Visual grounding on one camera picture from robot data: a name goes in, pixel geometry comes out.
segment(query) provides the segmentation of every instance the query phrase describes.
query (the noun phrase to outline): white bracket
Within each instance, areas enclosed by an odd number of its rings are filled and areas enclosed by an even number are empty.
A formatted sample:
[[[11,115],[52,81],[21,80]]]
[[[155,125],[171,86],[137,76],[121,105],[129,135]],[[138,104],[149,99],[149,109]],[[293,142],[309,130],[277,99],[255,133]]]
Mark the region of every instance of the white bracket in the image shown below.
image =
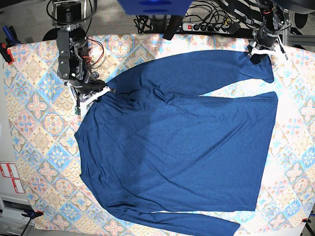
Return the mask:
[[[251,55],[254,54],[268,54],[276,56],[279,60],[282,60],[283,62],[286,62],[288,60],[287,54],[284,51],[283,44],[281,42],[280,37],[278,37],[279,46],[276,46],[275,50],[258,50],[257,48],[253,48],[251,51]]]
[[[70,92],[72,101],[73,101],[73,106],[72,106],[72,112],[75,114],[75,108],[77,105],[77,100],[74,97],[74,94],[72,92],[72,85],[70,82],[66,82],[66,86]],[[94,102],[95,100],[97,100],[99,97],[103,96],[104,94],[106,94],[107,92],[110,92],[111,89],[106,86],[105,88],[103,88],[103,90],[101,92],[97,92],[96,94],[93,94],[92,96],[90,96],[90,98],[88,98],[87,100],[85,100],[84,102],[80,101],[80,110],[81,110],[81,117],[84,117],[86,115],[86,113],[88,112],[88,105],[92,102]]]

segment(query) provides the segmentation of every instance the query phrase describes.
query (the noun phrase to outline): red clamp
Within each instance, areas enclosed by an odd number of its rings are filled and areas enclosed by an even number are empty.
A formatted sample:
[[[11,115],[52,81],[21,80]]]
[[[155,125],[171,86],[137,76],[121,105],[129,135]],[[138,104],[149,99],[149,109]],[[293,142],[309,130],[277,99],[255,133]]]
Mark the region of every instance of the red clamp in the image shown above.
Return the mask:
[[[311,220],[308,218],[302,219],[302,223],[310,223],[310,222],[311,222]]]
[[[6,47],[5,43],[0,44],[0,53],[9,65],[14,62],[13,55],[10,49]]]

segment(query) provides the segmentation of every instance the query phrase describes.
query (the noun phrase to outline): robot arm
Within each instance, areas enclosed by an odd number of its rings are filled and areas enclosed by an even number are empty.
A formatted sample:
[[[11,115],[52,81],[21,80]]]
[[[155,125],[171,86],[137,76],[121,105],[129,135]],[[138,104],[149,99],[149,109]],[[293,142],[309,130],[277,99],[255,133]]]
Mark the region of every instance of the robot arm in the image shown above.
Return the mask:
[[[84,60],[84,57],[88,57],[89,49],[82,23],[93,16],[97,1],[94,0],[94,10],[88,17],[86,17],[86,0],[51,1],[52,15],[48,12],[48,8],[47,12],[53,20],[53,25],[60,29],[57,32],[58,76],[65,81],[72,94],[75,114],[85,115],[89,103],[110,91],[105,82],[98,79],[98,73],[92,72],[91,66]],[[81,2],[84,2],[84,18],[81,16]]]
[[[274,44],[277,40],[280,43],[281,52],[285,54],[279,35],[282,30],[290,27],[287,10],[270,0],[259,0],[258,2],[258,5],[265,7],[259,8],[262,23],[258,30],[253,31],[253,40],[248,46],[249,56],[254,64],[260,63],[267,56],[267,54],[257,54],[256,52],[262,50],[274,51]]]

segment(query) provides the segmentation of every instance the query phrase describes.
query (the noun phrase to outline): floor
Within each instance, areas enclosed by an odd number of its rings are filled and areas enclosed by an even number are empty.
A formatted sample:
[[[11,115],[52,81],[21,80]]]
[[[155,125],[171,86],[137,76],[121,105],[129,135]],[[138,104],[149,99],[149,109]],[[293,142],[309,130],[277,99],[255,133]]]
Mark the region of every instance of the floor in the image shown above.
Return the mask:
[[[22,43],[42,41],[45,33],[53,28],[50,18],[46,15],[46,4],[47,1],[44,1],[28,7],[16,7],[6,11],[0,15],[0,25],[14,26]],[[194,13],[201,16],[204,14],[202,10],[195,10]],[[99,0],[97,13],[93,17],[88,35],[137,33],[133,19],[133,16],[127,16],[124,13],[117,0]],[[315,35],[315,16],[309,17],[307,25],[301,32]],[[4,42],[4,40],[5,35],[1,30],[0,42]],[[315,47],[309,47],[309,50],[315,51]],[[315,229],[315,219],[310,226]],[[26,236],[87,236],[70,232],[35,230],[33,227],[30,227],[27,232]],[[303,236],[310,235],[305,230],[302,233]]]

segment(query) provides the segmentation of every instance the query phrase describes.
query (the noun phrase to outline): floral tile pattern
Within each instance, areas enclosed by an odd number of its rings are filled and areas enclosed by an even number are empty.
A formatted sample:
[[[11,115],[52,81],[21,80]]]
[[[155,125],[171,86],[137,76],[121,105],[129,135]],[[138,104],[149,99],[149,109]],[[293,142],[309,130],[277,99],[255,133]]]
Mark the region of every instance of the floral tile pattern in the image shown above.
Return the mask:
[[[246,51],[245,39],[204,35],[100,35],[104,63],[96,69],[109,81],[146,61],[200,50]],[[89,43],[92,59],[100,47]],[[3,62],[4,89],[16,166],[26,197],[44,215],[35,227],[102,236],[183,236],[116,219],[104,210],[80,178],[74,138],[82,118],[57,76],[55,41],[11,48],[15,62]],[[275,91],[276,125],[264,176],[252,212],[196,212],[239,222],[236,236],[301,225],[315,203],[315,54],[286,47],[289,61],[271,57],[275,82],[238,82],[204,96],[241,97]]]

